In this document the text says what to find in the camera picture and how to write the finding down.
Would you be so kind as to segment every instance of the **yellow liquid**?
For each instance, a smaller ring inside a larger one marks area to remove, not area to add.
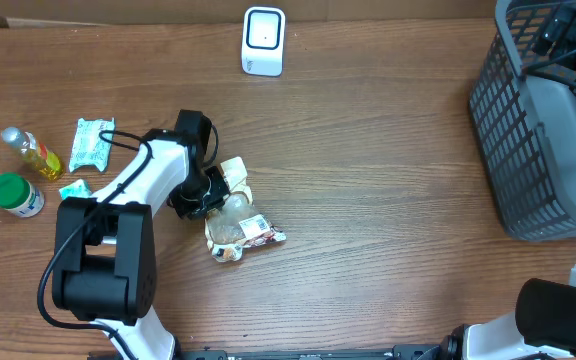
[[[21,151],[21,157],[24,161],[30,164],[35,170],[37,170],[41,175],[43,175],[48,180],[57,180],[64,174],[64,163],[57,156],[52,154],[54,157],[51,158],[52,167],[46,163],[35,149],[23,149]]]

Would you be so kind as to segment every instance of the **white device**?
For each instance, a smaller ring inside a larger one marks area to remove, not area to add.
[[[283,70],[286,15],[273,7],[253,6],[244,16],[241,67],[251,75],[279,76]]]

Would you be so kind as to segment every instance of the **jar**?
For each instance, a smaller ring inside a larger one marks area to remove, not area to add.
[[[19,217],[31,217],[44,206],[44,195],[15,173],[0,175],[0,208]]]

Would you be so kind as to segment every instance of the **bottle cap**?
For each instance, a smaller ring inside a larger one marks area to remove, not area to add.
[[[28,181],[14,173],[0,175],[0,207],[14,209],[23,204],[30,195]]]
[[[9,127],[1,132],[4,142],[13,147],[21,147],[24,144],[24,136],[16,127]]]

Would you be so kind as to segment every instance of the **crumpled packaging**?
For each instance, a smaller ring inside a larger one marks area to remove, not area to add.
[[[252,204],[252,191],[246,185],[248,172],[240,157],[221,163],[230,195],[221,209],[206,216],[205,234],[208,249],[219,262],[237,261],[244,249],[286,240]]]
[[[61,200],[66,200],[67,197],[80,197],[89,198],[92,195],[88,182],[84,179],[79,179],[70,185],[66,185],[59,189]]]
[[[111,144],[99,138],[99,133],[103,130],[115,130],[115,118],[110,121],[103,119],[77,121],[77,132],[68,164],[71,173],[86,165],[95,166],[99,172],[106,170]],[[104,137],[112,140],[112,134],[106,134]]]

